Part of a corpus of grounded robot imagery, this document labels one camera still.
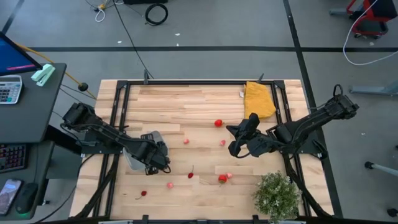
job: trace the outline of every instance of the table leg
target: table leg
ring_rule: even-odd
[[[45,192],[47,191],[48,184],[49,184],[49,180],[46,178],[44,180],[43,190],[39,192],[39,203],[37,204],[38,206],[41,206],[44,204],[44,195],[45,195]]]
[[[44,140],[51,140],[54,141],[56,145],[64,147],[69,151],[80,155],[81,154],[81,147],[76,144],[76,139],[73,137],[63,133],[62,131],[58,130],[57,128],[48,125],[47,131],[45,132]]]

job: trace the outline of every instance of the black cable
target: black cable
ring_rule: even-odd
[[[79,142],[80,146],[83,146],[83,144],[81,143],[80,139],[79,139],[75,134],[73,134],[71,131],[69,131],[69,130],[65,127],[64,124],[60,124],[60,127],[61,127],[64,131],[66,131],[67,133],[69,133],[69,134],[71,134],[73,137],[75,137],[76,141]]]
[[[97,7],[95,7],[95,6],[93,6],[92,4],[90,4],[87,0],[86,0],[86,2],[87,2],[87,4],[89,4],[91,7],[93,7],[93,8],[97,8]]]
[[[62,119],[62,116],[60,114],[58,114],[57,112],[55,112],[55,111],[51,111],[51,112],[55,113],[56,115],[58,115]]]
[[[243,156],[236,156],[236,158],[238,158],[238,159],[243,159],[243,158],[245,158],[245,157],[247,157],[247,156],[249,156],[250,155],[250,152],[248,152],[247,154],[245,154],[245,155],[243,155]]]
[[[167,166],[166,166],[166,169],[164,169],[163,170],[163,172],[165,173],[165,174],[169,174],[169,173],[171,173],[172,172],[172,169],[170,168],[170,166],[167,164]]]
[[[319,108],[321,108],[322,106],[325,106],[326,104],[327,104],[328,102],[326,102],[326,103],[323,103],[323,104],[321,104],[321,105],[319,105],[319,106],[316,106],[316,107],[309,107],[309,109],[319,109]]]
[[[84,93],[82,93],[82,92],[81,92],[81,91],[79,91],[79,90],[75,90],[75,89],[73,89],[72,87],[69,87],[69,86],[67,86],[67,85],[64,85],[64,84],[61,84],[61,86],[65,87],[65,88],[68,88],[68,89],[70,89],[70,90],[72,90],[72,91],[75,91],[75,92],[77,92],[77,93],[80,93],[80,94],[82,94],[82,95],[85,95],[85,96],[87,96],[87,97],[89,97],[89,98],[91,98],[91,99],[95,100],[95,98],[94,98],[94,97],[92,97],[92,96],[89,96],[89,95],[87,95],[87,94],[84,94]]]
[[[139,53],[138,53],[138,51],[137,51],[137,49],[136,49],[136,46],[134,45],[134,42],[132,41],[132,38],[131,38],[131,36],[130,36],[129,31],[127,30],[126,26],[124,25],[124,22],[123,22],[123,20],[122,20],[122,17],[121,17],[121,15],[120,15],[120,12],[119,12],[119,9],[118,9],[118,6],[115,5],[114,0],[113,0],[113,4],[114,4],[114,7],[115,7],[115,9],[116,9],[116,12],[118,13],[120,22],[122,23],[122,25],[123,25],[123,27],[124,27],[124,30],[126,31],[127,35],[129,36],[130,42],[131,42],[131,44],[132,44],[132,47],[133,47],[134,50],[136,51],[136,54],[137,54],[139,60],[141,61],[142,66],[144,66],[144,68],[145,68],[145,70],[148,72],[149,76],[150,76],[151,78],[155,79],[155,78],[152,76],[152,74],[149,72],[148,68],[145,66],[144,62],[142,61],[141,56],[139,55]]]
[[[139,13],[139,11],[133,9],[133,8],[130,7],[129,5],[127,5],[127,4],[124,4],[124,5],[126,5],[128,8],[130,8],[131,10],[133,10],[134,12],[136,12],[136,13],[137,13],[138,15],[140,15],[141,17],[144,17],[144,15],[142,15],[141,13]]]
[[[85,159],[85,160],[80,164],[79,169],[78,169],[78,174],[80,173],[80,169],[81,169],[81,167],[83,166],[83,164],[84,164],[87,160],[91,159],[93,156],[94,156],[94,154],[92,154],[91,156],[87,157],[87,159]],[[40,219],[40,220],[34,222],[33,224],[41,223],[42,221],[44,221],[44,220],[48,219],[49,217],[51,217],[52,215],[54,215],[55,212],[57,212],[58,210],[60,210],[60,209],[65,205],[65,203],[70,199],[70,197],[72,196],[72,194],[74,193],[75,190],[76,190],[76,186],[74,186],[74,188],[73,188],[72,191],[70,192],[70,194],[69,194],[69,196],[67,197],[67,199],[66,199],[65,201],[63,201],[62,204],[61,204],[57,209],[55,209],[53,212],[51,212],[50,214],[48,214],[46,217],[44,217],[44,218],[42,218],[42,219]]]
[[[340,94],[339,94],[339,95],[342,95],[342,94],[344,93],[343,87],[342,87],[340,84],[336,84],[335,87],[333,88],[333,97],[336,96],[336,89],[337,89],[337,87],[340,89]]]
[[[153,21],[152,19],[149,18],[149,13],[150,13],[150,11],[153,10],[153,8],[155,8],[155,7],[161,7],[161,8],[164,10],[164,12],[165,12],[164,18],[163,18],[161,21],[159,21],[159,22]],[[147,8],[147,10],[145,11],[145,20],[146,20],[147,23],[148,23],[149,25],[151,25],[151,26],[158,26],[158,25],[161,25],[162,23],[164,23],[164,22],[166,21],[166,19],[168,18],[168,16],[169,16],[169,11],[167,10],[166,6],[164,6],[164,5],[161,4],[161,3],[152,4],[152,5],[150,5],[150,6]]]
[[[36,174],[37,174],[37,164],[39,163],[39,151],[36,152],[36,168],[35,168],[35,177],[33,178],[33,183],[36,183]]]
[[[72,96],[71,94],[67,93],[65,90],[63,90],[63,89],[61,89],[61,88],[60,88],[60,90],[63,91],[66,95],[68,95],[68,96],[72,97],[73,99],[79,101],[80,103],[83,103],[82,101],[78,100],[76,97],[74,97],[74,96]]]

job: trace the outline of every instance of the calculator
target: calculator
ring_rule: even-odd
[[[20,75],[0,77],[0,104],[16,104],[23,87]]]

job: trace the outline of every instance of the white cable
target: white cable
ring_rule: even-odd
[[[354,62],[352,62],[350,59],[348,59],[348,57],[347,57],[347,55],[346,55],[346,45],[347,45],[347,41],[348,41],[348,38],[349,38],[349,34],[350,34],[351,31],[353,30],[353,27],[354,27],[355,24],[358,22],[358,20],[359,20],[361,17],[363,17],[363,15],[365,15],[365,13],[368,12],[376,2],[378,2],[378,0],[375,0],[375,2],[374,2],[373,4],[371,4],[371,6],[370,6],[367,10],[365,10],[365,11],[362,13],[362,15],[360,15],[360,16],[355,20],[354,24],[351,26],[351,28],[350,28],[349,31],[348,31],[347,38],[346,38],[346,42],[344,43],[344,46],[343,46],[343,53],[344,53],[344,56],[346,57],[347,61],[348,61],[349,63],[353,64],[353,65],[370,65],[370,64],[372,64],[372,63],[374,63],[374,62],[378,62],[378,61],[384,60],[384,59],[389,58],[389,57],[391,57],[391,56],[393,56],[393,55],[395,55],[395,54],[398,53],[398,51],[396,51],[396,52],[394,52],[393,54],[390,54],[390,55],[385,56],[385,57],[383,57],[383,58],[379,58],[379,59],[377,59],[377,60],[373,60],[373,61],[371,61],[371,62],[366,62],[366,63],[354,63]]]
[[[99,15],[101,12],[104,14],[104,17],[102,17],[102,19],[98,20],[98,15]],[[102,9],[98,9],[98,13],[97,13],[97,15],[95,16],[95,22],[102,22],[104,19],[105,19],[105,12],[104,12]]]

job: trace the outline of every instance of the gray floor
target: gray floor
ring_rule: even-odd
[[[352,21],[331,17],[328,10],[345,7],[348,2],[290,0],[301,46],[342,47]],[[0,27],[6,23],[15,5],[15,0],[0,0]],[[140,15],[126,6],[118,7],[137,46],[294,46],[282,1],[171,0],[167,7],[169,19],[158,27],[146,26]],[[145,6],[133,8],[141,13],[146,9]],[[106,10],[103,22],[95,22],[94,17],[95,13],[84,0],[25,0],[7,36],[28,47],[130,46],[114,7]],[[385,37],[379,40],[350,38],[348,47],[397,47],[397,20],[389,25],[390,33]],[[141,78],[144,69],[134,52],[43,53],[56,62],[67,63],[67,70],[79,81],[87,82],[94,94],[98,92],[101,79]],[[385,54],[348,55],[355,62],[367,62]],[[261,73],[270,79],[302,78],[295,52],[141,52],[141,57],[156,78],[257,78]],[[351,84],[385,85],[394,81],[397,57],[355,67],[341,53],[304,53],[317,105],[331,97],[336,83],[342,84],[347,91]],[[75,86],[67,77],[63,83]],[[91,99],[74,92],[71,94],[94,105]],[[398,179],[363,167],[365,161],[371,160],[398,169],[394,159],[398,155],[394,149],[398,143],[394,142],[398,119],[396,99],[349,96],[361,107],[358,115],[349,121],[334,121],[324,127],[343,215],[346,218],[397,221],[388,217],[385,211],[398,207],[395,190]],[[54,111],[64,114],[73,102],[69,96],[60,93]],[[60,118],[54,115],[50,122],[58,126]],[[59,151],[58,158],[68,156],[78,166],[79,157]],[[52,169],[52,175],[64,172]],[[40,208],[34,220],[57,207],[74,185],[73,179],[51,182],[46,199],[53,204]],[[71,201],[49,220],[66,219],[70,205]]]

